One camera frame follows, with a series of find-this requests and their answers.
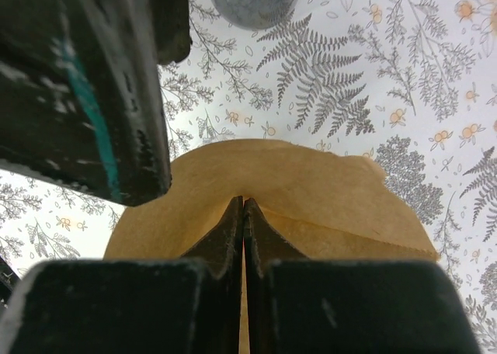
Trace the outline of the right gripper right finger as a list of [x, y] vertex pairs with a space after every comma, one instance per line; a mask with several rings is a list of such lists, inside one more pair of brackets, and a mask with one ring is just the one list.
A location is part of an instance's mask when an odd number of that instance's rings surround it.
[[253, 353], [477, 353], [452, 282], [416, 260], [312, 260], [246, 200]]

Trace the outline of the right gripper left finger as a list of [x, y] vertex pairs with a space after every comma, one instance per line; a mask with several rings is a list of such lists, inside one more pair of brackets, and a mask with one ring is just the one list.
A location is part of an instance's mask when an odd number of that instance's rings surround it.
[[184, 256], [32, 268], [1, 316], [3, 353], [236, 353], [243, 200]]

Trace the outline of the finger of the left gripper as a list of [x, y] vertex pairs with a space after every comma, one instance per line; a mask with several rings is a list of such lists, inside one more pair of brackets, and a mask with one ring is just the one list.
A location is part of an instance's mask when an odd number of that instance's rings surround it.
[[1, 0], [1, 167], [127, 207], [169, 191], [150, 0]]
[[192, 39], [189, 27], [189, 0], [150, 0], [158, 64], [185, 60]]

